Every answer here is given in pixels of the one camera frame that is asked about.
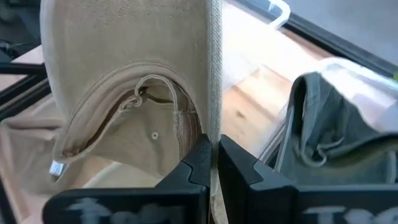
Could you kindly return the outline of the dark green cotton cap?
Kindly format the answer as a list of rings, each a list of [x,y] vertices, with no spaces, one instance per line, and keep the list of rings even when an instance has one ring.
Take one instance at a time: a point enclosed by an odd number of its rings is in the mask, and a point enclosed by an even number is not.
[[[398,133],[370,127],[319,73],[290,92],[275,170],[303,185],[398,184]]]

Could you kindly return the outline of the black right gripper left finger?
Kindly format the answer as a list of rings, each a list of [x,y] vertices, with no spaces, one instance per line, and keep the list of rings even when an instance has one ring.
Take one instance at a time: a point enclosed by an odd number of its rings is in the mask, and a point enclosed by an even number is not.
[[[66,190],[47,201],[44,224],[208,224],[212,143],[200,135],[152,188]]]

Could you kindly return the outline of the black table frame rail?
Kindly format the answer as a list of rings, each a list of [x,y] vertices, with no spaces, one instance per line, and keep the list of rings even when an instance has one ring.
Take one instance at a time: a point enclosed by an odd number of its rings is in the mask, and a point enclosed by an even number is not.
[[[334,56],[350,59],[388,78],[398,75],[397,65],[328,32],[293,12],[282,27]]]

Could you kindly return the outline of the black frame strut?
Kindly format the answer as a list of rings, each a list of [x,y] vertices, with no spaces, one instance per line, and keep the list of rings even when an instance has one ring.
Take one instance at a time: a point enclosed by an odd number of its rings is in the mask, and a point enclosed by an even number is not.
[[[47,72],[43,63],[0,62],[0,74],[46,76]]]
[[[0,75],[0,121],[19,114],[50,92],[44,76]]]

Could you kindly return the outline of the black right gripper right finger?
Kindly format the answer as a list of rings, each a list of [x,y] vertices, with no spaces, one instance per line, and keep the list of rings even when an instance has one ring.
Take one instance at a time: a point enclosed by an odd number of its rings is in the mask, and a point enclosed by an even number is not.
[[[229,224],[398,224],[397,185],[296,185],[226,135],[218,172]]]

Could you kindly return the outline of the beige cotton cap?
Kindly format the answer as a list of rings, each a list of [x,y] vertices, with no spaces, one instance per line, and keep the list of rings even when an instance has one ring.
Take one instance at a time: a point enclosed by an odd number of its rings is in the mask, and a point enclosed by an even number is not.
[[[40,28],[66,117],[53,158],[111,161],[54,195],[44,224],[229,224],[221,0],[42,0]]]
[[[74,183],[81,188],[154,187],[164,176],[137,167],[94,157],[88,159]]]
[[[65,166],[53,161],[53,147],[64,122],[51,96],[0,122],[2,151],[24,190],[55,194],[68,187]]]

